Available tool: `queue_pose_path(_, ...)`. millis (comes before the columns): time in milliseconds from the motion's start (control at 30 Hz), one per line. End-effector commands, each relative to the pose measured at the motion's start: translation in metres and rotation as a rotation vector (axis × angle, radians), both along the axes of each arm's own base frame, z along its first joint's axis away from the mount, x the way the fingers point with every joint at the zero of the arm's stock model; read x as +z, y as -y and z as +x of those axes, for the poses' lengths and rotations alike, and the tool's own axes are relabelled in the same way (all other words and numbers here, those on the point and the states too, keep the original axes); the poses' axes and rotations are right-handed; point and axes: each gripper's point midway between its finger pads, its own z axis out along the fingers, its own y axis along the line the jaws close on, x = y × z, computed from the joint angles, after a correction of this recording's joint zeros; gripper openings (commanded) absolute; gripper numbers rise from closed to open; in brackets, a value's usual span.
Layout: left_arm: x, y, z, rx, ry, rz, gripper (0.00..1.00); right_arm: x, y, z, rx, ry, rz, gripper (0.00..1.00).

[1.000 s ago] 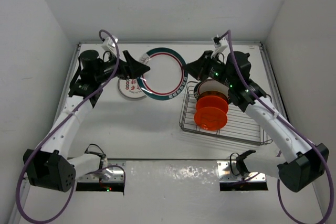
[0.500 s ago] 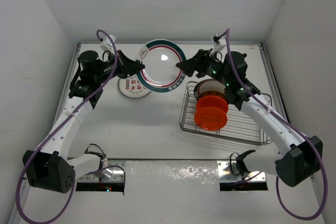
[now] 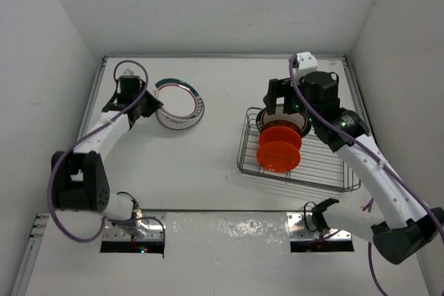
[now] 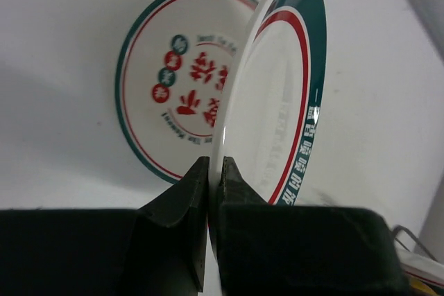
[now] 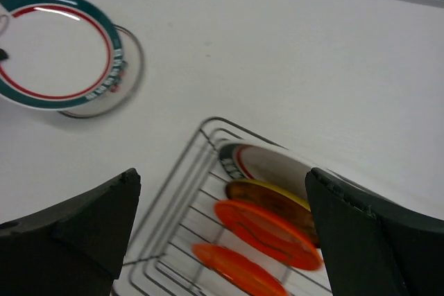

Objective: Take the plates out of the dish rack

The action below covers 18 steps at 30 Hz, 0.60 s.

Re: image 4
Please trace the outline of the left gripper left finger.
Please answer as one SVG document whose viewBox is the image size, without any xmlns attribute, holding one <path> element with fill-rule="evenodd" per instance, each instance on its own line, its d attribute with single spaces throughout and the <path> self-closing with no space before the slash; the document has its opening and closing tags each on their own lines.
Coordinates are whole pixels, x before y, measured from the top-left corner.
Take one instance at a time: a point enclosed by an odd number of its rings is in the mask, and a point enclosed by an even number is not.
<svg viewBox="0 0 444 296">
<path fill-rule="evenodd" d="M 2 210 L 1 294 L 199 294 L 208 164 L 138 209 Z"/>
</svg>

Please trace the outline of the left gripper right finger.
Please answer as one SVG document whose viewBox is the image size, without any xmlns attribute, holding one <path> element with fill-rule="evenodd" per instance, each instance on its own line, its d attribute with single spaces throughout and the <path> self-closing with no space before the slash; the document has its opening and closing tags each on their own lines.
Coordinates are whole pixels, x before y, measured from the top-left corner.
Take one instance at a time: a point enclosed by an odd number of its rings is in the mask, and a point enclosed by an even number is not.
<svg viewBox="0 0 444 296">
<path fill-rule="evenodd" d="M 218 266 L 224 295 L 408 295 L 385 220 L 357 207 L 266 203 L 223 161 Z"/>
</svg>

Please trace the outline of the white plate red characters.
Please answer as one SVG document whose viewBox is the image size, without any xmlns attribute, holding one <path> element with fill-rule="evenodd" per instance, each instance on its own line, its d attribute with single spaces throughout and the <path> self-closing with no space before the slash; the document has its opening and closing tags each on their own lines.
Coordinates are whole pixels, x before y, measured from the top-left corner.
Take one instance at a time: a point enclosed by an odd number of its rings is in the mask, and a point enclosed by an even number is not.
<svg viewBox="0 0 444 296">
<path fill-rule="evenodd" d="M 154 0 L 119 54 L 117 117 L 138 160 L 168 183 L 209 155 L 223 87 L 257 0 Z"/>
</svg>

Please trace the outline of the white plate green rim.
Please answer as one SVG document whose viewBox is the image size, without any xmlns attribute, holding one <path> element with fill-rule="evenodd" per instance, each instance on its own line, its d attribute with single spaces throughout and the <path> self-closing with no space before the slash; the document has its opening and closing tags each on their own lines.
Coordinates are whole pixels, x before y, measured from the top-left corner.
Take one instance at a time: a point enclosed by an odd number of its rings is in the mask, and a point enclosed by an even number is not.
<svg viewBox="0 0 444 296">
<path fill-rule="evenodd" d="M 308 167 L 327 58 L 324 0 L 261 0 L 218 106 L 208 170 L 209 231 L 219 248 L 216 192 L 233 158 L 269 204 L 293 206 Z"/>
</svg>

